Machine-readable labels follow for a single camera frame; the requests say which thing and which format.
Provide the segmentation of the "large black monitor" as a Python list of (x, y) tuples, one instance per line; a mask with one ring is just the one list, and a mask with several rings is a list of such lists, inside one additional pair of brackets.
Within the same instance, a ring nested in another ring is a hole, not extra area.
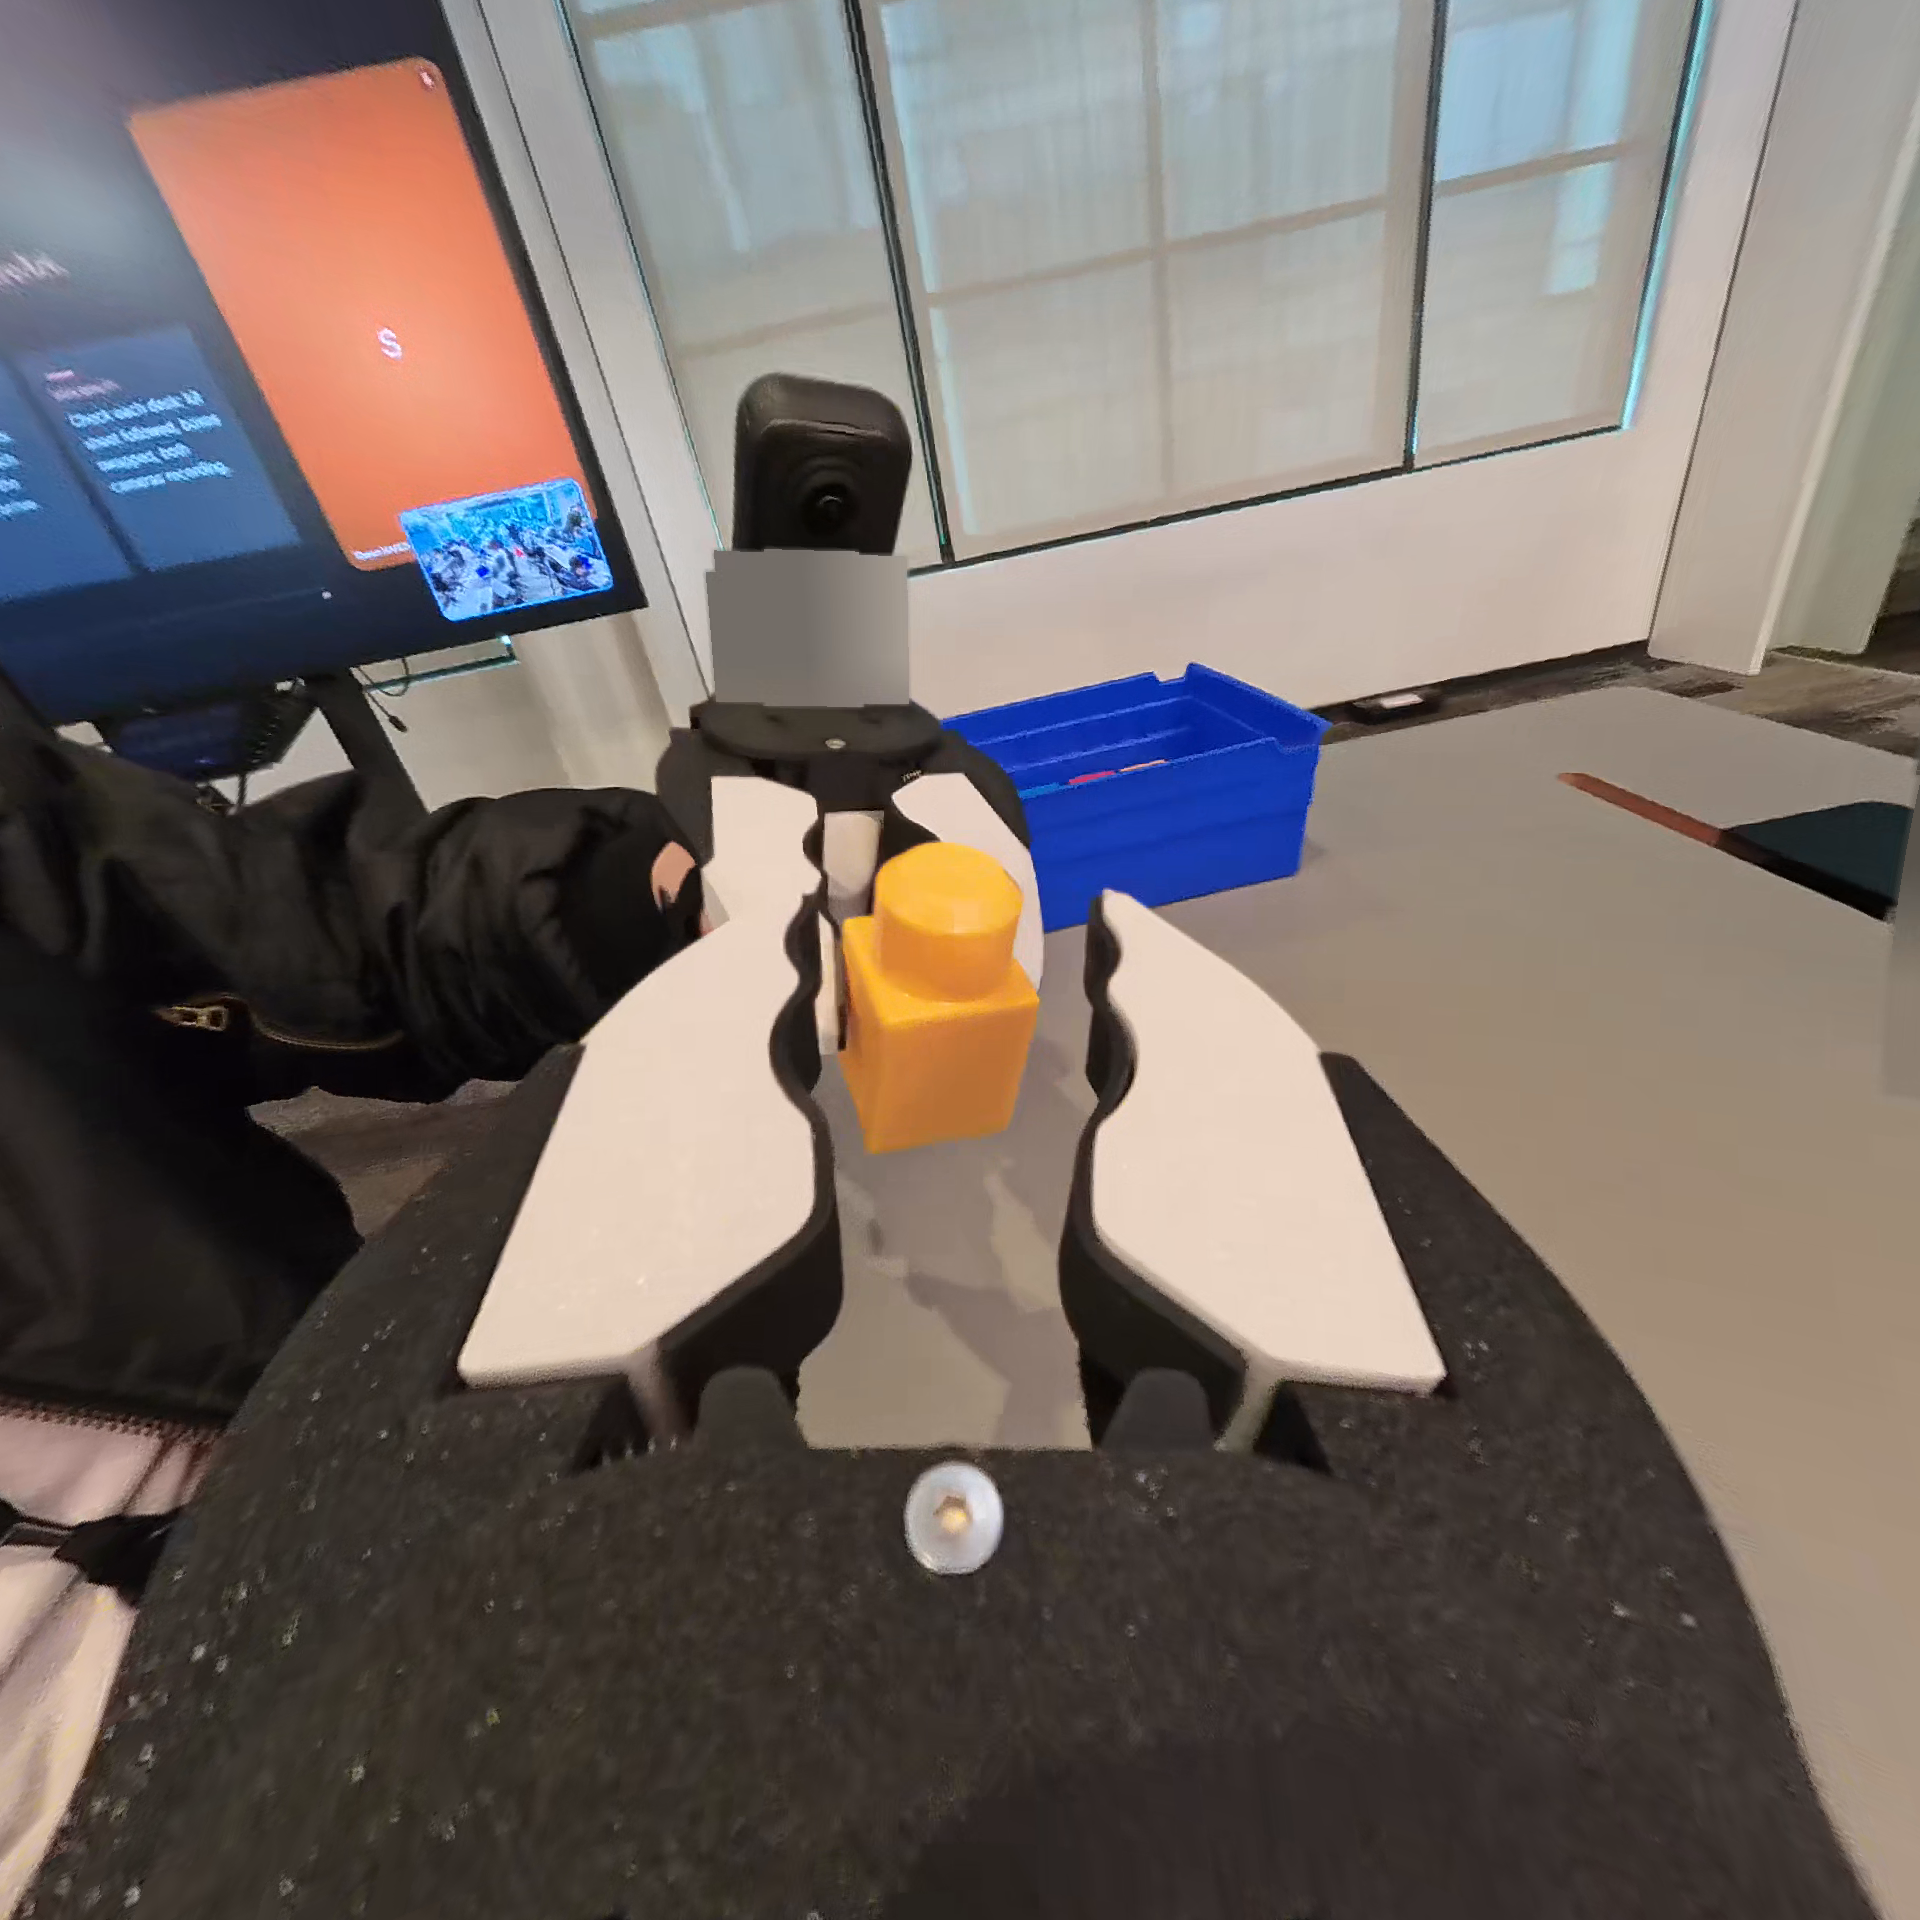
[(2, 255), (47, 722), (645, 607), (444, 4), (5, 2)]

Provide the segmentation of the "black monitor stand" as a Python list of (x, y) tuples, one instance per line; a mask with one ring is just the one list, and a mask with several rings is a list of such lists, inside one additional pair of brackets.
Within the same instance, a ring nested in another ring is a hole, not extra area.
[(300, 691), (333, 735), (366, 797), (397, 820), (419, 823), (425, 800), (393, 748), (393, 728), (354, 672), (301, 677)]

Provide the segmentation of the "black flat pad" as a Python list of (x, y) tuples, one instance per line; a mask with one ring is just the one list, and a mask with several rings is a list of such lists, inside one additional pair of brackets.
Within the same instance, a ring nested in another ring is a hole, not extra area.
[(1727, 828), (1726, 850), (1774, 877), (1891, 922), (1905, 883), (1910, 805), (1818, 808)]

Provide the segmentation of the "large window white blinds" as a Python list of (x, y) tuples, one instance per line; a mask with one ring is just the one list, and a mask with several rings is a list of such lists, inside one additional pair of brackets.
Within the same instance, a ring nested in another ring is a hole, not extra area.
[(1633, 419), (1708, 4), (561, 4), (708, 515), (874, 389), (930, 569)]

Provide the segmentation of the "blue plastic bin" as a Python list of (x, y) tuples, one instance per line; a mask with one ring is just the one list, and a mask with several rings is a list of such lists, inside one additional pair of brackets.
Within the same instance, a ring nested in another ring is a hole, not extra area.
[(1174, 905), (1301, 868), (1327, 720), (1191, 664), (959, 714), (1012, 783), (1045, 933), (1101, 892)]

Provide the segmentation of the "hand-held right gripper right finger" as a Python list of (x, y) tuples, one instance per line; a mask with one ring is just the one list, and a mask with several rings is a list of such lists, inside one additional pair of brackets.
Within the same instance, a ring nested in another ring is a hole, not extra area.
[(1087, 912), (1095, 1106), (1061, 1301), (1098, 1450), (1316, 1450), (1311, 1393), (1427, 1408), (1450, 1367), (1306, 1028), (1155, 908)]

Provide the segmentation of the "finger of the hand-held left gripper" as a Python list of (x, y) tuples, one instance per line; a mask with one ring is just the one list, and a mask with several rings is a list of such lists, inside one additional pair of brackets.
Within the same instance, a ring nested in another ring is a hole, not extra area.
[(750, 776), (710, 783), (703, 923), (715, 931), (734, 922), (775, 922), (786, 931), (802, 905), (814, 905), (820, 1049), (842, 1049), (847, 1032), (842, 922), (852, 903), (852, 843), (842, 825), (842, 817), (822, 813), (802, 788)]
[(922, 776), (892, 795), (892, 818), (900, 848), (922, 841), (959, 847), (995, 858), (1021, 897), (1015, 931), (1015, 961), (1034, 988), (1045, 979), (1045, 925), (1035, 859), (1018, 828), (1011, 828), (990, 797), (966, 776)]

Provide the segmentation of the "person's white garment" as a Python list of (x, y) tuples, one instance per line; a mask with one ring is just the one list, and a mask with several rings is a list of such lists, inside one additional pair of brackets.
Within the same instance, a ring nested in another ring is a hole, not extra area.
[[(196, 1491), (220, 1434), (5, 1408), (5, 1520), (150, 1520)], [(135, 1604), (54, 1545), (2, 1549), (5, 1911), (34, 1879), (97, 1741)]]

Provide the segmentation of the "yellow plastic block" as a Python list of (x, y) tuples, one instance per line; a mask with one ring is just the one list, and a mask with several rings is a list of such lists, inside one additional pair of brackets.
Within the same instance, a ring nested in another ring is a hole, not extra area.
[(889, 858), (839, 936), (839, 1065), (874, 1154), (995, 1137), (1015, 1115), (1041, 995), (1018, 961), (1021, 892), (990, 856)]

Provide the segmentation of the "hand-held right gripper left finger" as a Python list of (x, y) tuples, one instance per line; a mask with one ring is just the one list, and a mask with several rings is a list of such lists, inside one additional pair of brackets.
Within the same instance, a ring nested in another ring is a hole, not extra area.
[(815, 897), (729, 920), (595, 1026), (457, 1359), (469, 1389), (622, 1380), (649, 1434), (708, 1380), (789, 1402), (842, 1311)]

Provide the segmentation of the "person's black jacket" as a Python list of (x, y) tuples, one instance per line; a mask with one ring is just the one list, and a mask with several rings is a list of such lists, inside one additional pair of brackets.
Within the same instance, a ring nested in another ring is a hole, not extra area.
[(5, 1408), (220, 1428), (361, 1244), (257, 1123), (316, 1090), (254, 1098), (221, 1007), (262, 802), (214, 811), (5, 684)]

